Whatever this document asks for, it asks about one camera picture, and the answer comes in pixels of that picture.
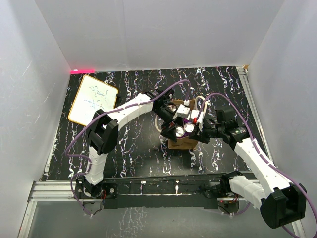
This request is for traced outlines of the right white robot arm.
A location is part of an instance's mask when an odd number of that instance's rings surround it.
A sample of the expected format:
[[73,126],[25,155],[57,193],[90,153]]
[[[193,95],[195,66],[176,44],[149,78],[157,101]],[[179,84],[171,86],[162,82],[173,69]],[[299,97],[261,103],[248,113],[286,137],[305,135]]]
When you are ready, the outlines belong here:
[[192,110],[190,135],[202,143],[221,138],[251,169],[258,183],[249,181],[241,172],[221,177],[221,192],[228,197],[238,194],[259,209],[265,223],[276,229],[305,217],[305,188],[296,186],[276,171],[274,164],[251,138],[245,125],[238,122],[231,107],[216,110],[216,120],[198,110]]

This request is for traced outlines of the purple Fanta can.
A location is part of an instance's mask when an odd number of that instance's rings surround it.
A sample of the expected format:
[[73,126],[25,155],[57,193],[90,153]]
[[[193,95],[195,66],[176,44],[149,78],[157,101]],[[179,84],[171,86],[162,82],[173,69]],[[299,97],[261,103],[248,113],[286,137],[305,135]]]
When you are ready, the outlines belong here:
[[182,127],[182,126],[177,126],[177,127],[175,128],[175,135],[176,135],[177,138],[183,137],[184,134],[185,134],[185,129],[184,129],[184,127]]
[[186,123],[184,124],[184,130],[186,135],[190,135],[195,130],[195,125],[193,123]]

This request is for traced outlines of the brown canvas tote bag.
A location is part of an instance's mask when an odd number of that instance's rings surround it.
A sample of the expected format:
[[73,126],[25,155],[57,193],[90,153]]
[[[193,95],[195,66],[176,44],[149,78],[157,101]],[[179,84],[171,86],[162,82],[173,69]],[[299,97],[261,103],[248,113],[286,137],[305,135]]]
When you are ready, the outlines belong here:
[[[203,101],[204,99],[205,99],[205,97],[203,97],[203,96],[197,96],[195,99],[190,100],[190,109],[191,110],[193,109],[195,102],[198,102],[199,100]],[[178,126],[182,126],[182,127],[184,127],[184,124],[186,124],[188,122],[192,123],[192,120],[190,119],[190,114],[187,118],[180,118],[180,117],[177,117],[175,115],[176,120],[174,121],[174,123],[177,123]],[[156,115],[155,119],[154,119],[154,126],[159,133],[161,132],[162,124],[163,124],[163,120]],[[167,140],[168,140],[169,149],[173,149],[173,150],[195,149],[195,147],[198,144],[198,141],[190,139],[190,135],[186,135],[186,134],[184,134],[184,136],[181,138],[177,138],[176,142],[174,142],[170,139],[167,139]]]

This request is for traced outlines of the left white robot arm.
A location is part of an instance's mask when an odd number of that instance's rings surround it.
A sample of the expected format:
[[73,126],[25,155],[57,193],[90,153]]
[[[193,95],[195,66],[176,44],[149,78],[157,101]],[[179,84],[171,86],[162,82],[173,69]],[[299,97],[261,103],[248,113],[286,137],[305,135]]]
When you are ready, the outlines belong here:
[[172,109],[176,107],[172,103],[173,96],[172,88],[165,92],[147,90],[107,115],[101,116],[103,110],[95,112],[94,123],[87,131],[88,168],[76,179],[76,184],[86,196],[96,198],[101,195],[107,156],[118,143],[119,131],[130,121],[151,111],[164,122],[171,123],[176,114],[176,109]]

